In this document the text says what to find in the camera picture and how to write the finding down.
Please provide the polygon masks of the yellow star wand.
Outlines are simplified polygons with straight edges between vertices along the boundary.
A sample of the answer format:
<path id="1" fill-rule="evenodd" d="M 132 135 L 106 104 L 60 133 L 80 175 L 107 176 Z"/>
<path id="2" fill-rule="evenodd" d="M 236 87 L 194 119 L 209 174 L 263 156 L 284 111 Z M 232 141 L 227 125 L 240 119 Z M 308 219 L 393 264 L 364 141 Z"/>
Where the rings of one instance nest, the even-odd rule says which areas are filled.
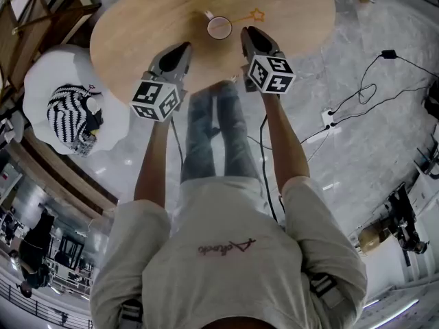
<path id="1" fill-rule="evenodd" d="M 247 15 L 240 17 L 238 19 L 229 19 L 225 16 L 213 16 L 208 23 L 209 29 L 218 29 L 222 27 L 232 27 L 233 24 L 242 22 L 242 21 L 265 21 L 265 12 L 261 11 L 258 8 L 247 13 Z"/>

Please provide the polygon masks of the person's blue jeans legs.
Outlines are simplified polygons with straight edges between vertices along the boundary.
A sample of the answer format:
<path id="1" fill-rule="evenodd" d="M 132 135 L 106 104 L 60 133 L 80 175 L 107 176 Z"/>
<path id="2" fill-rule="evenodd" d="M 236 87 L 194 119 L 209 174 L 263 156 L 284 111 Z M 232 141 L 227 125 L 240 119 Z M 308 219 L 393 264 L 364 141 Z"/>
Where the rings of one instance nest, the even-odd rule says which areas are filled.
<path id="1" fill-rule="evenodd" d="M 183 183 L 216 176 L 211 145 L 214 100 L 217 101 L 219 131 L 225 147 L 224 175 L 259 180 L 237 88 L 234 82 L 227 80 L 190 97 L 186 157 L 180 181 Z"/>

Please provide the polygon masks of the wooden shelf rack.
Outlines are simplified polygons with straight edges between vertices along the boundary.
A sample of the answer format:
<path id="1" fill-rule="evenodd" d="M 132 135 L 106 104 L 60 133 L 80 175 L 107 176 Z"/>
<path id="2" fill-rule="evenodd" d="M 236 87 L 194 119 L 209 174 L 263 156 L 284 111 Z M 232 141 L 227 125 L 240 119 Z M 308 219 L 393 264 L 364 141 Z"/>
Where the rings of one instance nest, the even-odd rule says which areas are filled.
<path id="1" fill-rule="evenodd" d="M 46 50 L 68 43 L 100 7 L 92 0 L 0 0 L 0 103 L 20 91 Z"/>

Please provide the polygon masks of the black white striped cloth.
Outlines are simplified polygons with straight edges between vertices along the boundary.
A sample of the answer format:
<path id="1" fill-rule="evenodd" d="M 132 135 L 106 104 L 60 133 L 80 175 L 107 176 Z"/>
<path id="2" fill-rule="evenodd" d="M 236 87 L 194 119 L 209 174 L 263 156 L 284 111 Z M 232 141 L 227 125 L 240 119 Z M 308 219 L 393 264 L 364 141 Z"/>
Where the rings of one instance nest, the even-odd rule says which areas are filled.
<path id="1" fill-rule="evenodd" d="M 87 157 L 104 123 L 103 95 L 83 97 L 81 87 L 72 84 L 58 87 L 47 104 L 47 119 L 64 146 Z"/>

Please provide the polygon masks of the person's right forearm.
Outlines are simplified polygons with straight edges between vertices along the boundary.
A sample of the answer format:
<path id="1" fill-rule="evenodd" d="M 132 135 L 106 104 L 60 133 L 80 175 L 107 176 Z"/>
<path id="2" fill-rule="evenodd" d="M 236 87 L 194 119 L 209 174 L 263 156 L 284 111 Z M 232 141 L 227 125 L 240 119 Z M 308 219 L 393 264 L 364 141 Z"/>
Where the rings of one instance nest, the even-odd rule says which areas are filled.
<path id="1" fill-rule="evenodd" d="M 283 188 L 289 180 L 310 177 L 309 165 L 280 99 L 273 94 L 262 94 L 262 100 L 268 120 L 276 183 L 283 196 Z"/>

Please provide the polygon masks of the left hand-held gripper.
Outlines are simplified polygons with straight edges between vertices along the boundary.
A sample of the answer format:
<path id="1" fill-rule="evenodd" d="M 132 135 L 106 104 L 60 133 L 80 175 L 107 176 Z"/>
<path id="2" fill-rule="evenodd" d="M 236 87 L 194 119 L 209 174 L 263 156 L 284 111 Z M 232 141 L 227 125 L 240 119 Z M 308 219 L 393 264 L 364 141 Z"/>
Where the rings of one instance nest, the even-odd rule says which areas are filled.
<path id="1" fill-rule="evenodd" d="M 191 43 L 173 44 L 160 51 L 134 87 L 129 105 L 139 118 L 165 121 L 179 110 L 186 91 L 182 79 L 189 70 Z"/>

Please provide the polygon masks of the oval wooden coffee table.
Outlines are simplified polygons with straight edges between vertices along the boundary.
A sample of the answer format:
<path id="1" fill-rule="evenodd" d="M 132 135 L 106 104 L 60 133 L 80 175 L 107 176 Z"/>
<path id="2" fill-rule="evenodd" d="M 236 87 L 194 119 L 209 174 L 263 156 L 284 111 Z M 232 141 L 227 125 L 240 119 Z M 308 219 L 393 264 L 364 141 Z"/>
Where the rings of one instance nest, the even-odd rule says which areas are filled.
<path id="1" fill-rule="evenodd" d="M 233 24 L 231 35 L 215 40 L 207 32 L 205 11 L 238 19 L 255 8 L 265 21 Z M 94 69 L 104 85 L 123 103 L 153 58 L 167 47 L 190 42 L 189 72 L 184 78 L 190 93 L 242 74 L 241 30 L 253 25 L 292 57 L 317 49 L 335 26 L 335 0 L 119 0 L 98 20 L 91 36 Z"/>

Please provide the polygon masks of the white power strip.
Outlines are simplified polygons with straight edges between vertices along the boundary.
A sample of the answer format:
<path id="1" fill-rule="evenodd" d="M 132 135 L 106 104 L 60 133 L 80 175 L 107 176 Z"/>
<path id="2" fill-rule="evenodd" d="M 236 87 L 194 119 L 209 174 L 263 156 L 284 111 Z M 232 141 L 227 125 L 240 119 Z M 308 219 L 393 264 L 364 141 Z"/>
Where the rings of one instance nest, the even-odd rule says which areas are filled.
<path id="1" fill-rule="evenodd" d="M 326 130 L 333 130 L 335 128 L 335 121 L 333 119 L 333 113 L 331 109 L 324 110 L 321 114 L 321 117 L 322 117 L 324 128 Z"/>

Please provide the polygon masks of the person's left forearm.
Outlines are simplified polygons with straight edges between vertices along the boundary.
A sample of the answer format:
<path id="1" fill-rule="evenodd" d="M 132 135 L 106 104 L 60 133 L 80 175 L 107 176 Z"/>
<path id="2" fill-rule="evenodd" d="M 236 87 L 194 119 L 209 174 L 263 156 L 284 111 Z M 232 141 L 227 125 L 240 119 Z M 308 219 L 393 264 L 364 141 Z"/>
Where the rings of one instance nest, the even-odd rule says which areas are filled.
<path id="1" fill-rule="evenodd" d="M 167 137 L 170 120 L 155 122 L 134 190 L 134 201 L 148 200 L 165 207 Z"/>

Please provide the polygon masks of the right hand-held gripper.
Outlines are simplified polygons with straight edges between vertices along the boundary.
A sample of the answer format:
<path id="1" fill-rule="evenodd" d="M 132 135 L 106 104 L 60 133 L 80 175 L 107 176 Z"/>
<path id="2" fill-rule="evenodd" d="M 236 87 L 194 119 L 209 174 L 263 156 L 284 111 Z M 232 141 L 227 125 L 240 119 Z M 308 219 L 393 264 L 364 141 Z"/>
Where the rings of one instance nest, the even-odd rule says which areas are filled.
<path id="1" fill-rule="evenodd" d="M 244 27 L 241 31 L 241 45 L 248 61 L 248 65 L 242 67 L 246 92 L 259 91 L 261 94 L 276 95 L 288 93 L 296 74 L 277 42 L 257 27 Z"/>

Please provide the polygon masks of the white beanbag seat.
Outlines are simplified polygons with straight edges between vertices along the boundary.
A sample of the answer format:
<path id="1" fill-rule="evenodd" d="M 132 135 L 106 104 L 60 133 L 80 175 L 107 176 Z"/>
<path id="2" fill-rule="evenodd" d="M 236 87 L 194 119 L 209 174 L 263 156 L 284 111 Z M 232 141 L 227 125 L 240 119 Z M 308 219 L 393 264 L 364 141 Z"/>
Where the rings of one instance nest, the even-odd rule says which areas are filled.
<path id="1" fill-rule="evenodd" d="M 109 151 L 128 135 L 130 109 L 108 90 L 97 76 L 88 49 L 76 45 L 58 45 L 45 52 L 32 65 L 24 79 L 23 111 L 32 125 L 34 135 L 51 145 L 59 154 L 73 152 L 50 128 L 47 104 L 60 86 L 72 84 L 102 94 L 104 123 L 97 133 L 97 142 L 91 152 Z"/>

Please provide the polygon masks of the person's light grey t-shirt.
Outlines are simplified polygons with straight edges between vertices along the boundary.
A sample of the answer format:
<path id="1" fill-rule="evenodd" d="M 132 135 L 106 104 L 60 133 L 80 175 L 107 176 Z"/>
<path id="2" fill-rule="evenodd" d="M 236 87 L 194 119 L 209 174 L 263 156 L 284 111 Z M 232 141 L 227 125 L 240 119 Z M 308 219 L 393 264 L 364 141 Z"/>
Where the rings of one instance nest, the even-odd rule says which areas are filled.
<path id="1" fill-rule="evenodd" d="M 147 200 L 120 205 L 92 288 L 94 327 L 116 329 L 131 299 L 143 305 L 145 329 L 201 329 L 227 317 L 276 329 L 352 327 L 366 299 L 365 265 L 312 179 L 292 178 L 282 197 L 284 226 L 264 212 L 252 178 L 184 182 L 175 219 Z M 318 273 L 337 282 L 337 306 L 311 290 Z"/>

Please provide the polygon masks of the white cup with handle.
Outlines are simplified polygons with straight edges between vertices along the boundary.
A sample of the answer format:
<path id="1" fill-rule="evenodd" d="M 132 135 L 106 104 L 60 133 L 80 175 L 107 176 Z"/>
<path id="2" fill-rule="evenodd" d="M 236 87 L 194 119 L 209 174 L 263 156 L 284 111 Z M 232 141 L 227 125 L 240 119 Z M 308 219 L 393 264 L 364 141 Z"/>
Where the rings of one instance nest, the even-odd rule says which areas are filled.
<path id="1" fill-rule="evenodd" d="M 224 40 L 228 38 L 233 30 L 232 23 L 223 16 L 214 16 L 210 11 L 204 12 L 207 17 L 207 32 L 215 40 Z"/>

